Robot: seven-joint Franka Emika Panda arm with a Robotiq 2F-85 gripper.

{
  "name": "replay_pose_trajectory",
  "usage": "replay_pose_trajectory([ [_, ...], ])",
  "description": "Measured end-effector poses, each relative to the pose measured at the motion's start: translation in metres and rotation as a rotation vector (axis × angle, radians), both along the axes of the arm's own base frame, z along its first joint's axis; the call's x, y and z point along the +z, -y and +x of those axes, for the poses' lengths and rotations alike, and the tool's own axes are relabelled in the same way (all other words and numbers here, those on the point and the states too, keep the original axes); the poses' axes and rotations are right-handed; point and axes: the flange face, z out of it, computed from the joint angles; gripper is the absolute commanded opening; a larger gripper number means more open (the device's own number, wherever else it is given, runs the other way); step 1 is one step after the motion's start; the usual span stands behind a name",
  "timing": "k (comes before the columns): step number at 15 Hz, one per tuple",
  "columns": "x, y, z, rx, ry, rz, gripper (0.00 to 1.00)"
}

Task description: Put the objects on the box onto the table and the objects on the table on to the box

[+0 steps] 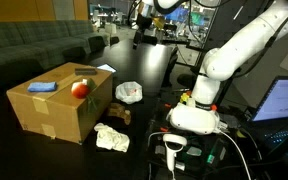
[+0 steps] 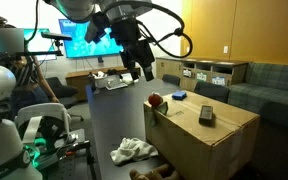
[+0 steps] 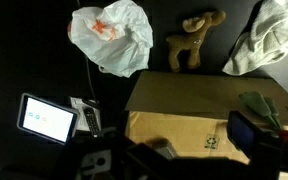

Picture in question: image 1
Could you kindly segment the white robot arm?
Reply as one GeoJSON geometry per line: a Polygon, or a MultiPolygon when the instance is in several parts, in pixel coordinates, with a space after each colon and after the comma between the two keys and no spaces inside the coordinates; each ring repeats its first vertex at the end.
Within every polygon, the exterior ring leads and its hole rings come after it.
{"type": "Polygon", "coordinates": [[[235,33],[223,46],[204,56],[192,94],[175,108],[209,109],[222,81],[258,52],[288,33],[288,0],[274,0],[270,7],[235,33]]]}

